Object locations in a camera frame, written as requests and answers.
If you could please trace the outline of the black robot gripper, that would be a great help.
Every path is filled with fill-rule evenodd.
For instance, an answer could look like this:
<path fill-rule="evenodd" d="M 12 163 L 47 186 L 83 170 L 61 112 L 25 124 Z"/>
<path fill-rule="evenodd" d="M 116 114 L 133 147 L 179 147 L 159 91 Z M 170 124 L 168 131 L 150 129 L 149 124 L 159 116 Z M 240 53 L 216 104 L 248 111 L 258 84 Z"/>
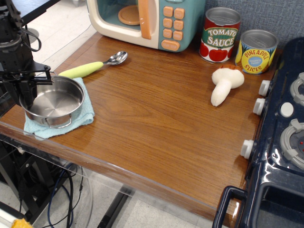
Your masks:
<path fill-rule="evenodd" d="M 15 104 L 31 107 L 37 97 L 37 85 L 50 85 L 50 67 L 33 60 L 27 46 L 0 48 L 0 80 Z"/>

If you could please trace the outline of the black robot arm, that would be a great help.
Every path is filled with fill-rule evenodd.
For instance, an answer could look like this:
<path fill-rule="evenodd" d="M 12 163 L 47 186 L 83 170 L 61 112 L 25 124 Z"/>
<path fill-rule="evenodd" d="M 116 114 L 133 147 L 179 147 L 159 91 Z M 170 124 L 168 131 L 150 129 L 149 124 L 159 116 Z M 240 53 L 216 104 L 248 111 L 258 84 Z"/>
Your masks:
<path fill-rule="evenodd" d="M 33 33 L 23 28 L 23 19 L 11 0 L 0 2 L 0 82 L 17 105 L 32 106 L 38 85 L 52 85 L 50 67 L 37 63 L 30 46 Z"/>

